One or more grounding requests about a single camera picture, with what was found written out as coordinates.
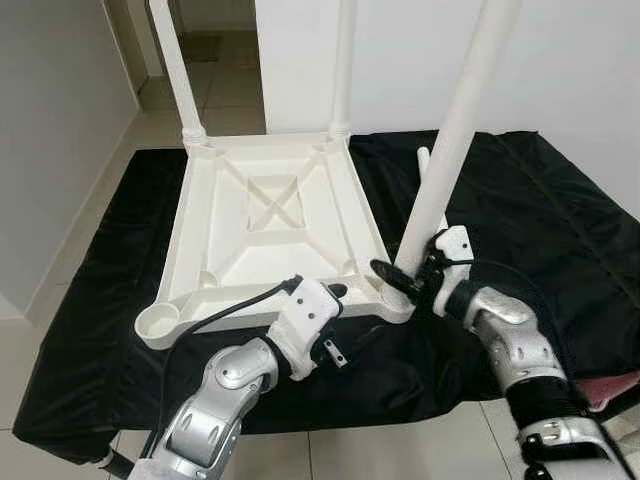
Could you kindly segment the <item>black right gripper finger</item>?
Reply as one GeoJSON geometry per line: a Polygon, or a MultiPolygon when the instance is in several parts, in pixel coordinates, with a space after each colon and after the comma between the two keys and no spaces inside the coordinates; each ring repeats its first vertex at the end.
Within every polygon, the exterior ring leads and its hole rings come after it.
{"type": "Polygon", "coordinates": [[[390,288],[399,293],[415,293],[419,291],[416,279],[410,274],[404,273],[393,262],[381,259],[371,259],[370,268],[374,274],[390,288]]]}

